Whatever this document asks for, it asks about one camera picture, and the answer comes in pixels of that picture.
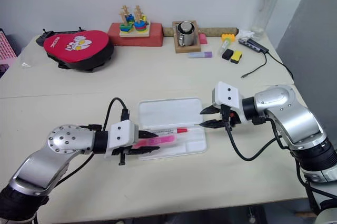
white plastic box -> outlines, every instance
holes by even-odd
[[[139,104],[140,127],[147,131],[187,128],[177,134],[174,144],[140,155],[141,160],[203,153],[207,150],[205,130],[200,115],[202,103],[198,98],[143,101]]]

red block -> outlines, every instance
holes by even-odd
[[[112,23],[107,33],[115,46],[163,46],[163,26],[151,23],[149,37],[120,37],[120,23]]]

cartoon print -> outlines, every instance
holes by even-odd
[[[76,36],[74,37],[74,40],[69,42],[67,44],[66,50],[72,51],[72,50],[83,50],[90,46],[92,41],[87,40],[84,36]]]

wooden tray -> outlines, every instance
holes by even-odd
[[[201,51],[200,41],[199,41],[198,25],[197,25],[195,20],[188,20],[188,21],[190,21],[194,25],[194,28],[195,28],[195,30],[194,30],[194,32],[195,32],[195,44],[192,45],[192,46],[179,46],[177,28],[176,27],[181,21],[173,21],[172,22],[173,40],[174,40],[174,48],[175,48],[176,54],[192,53],[192,52],[200,52]]]

red cap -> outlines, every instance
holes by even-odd
[[[186,133],[187,128],[177,128],[177,133]]]

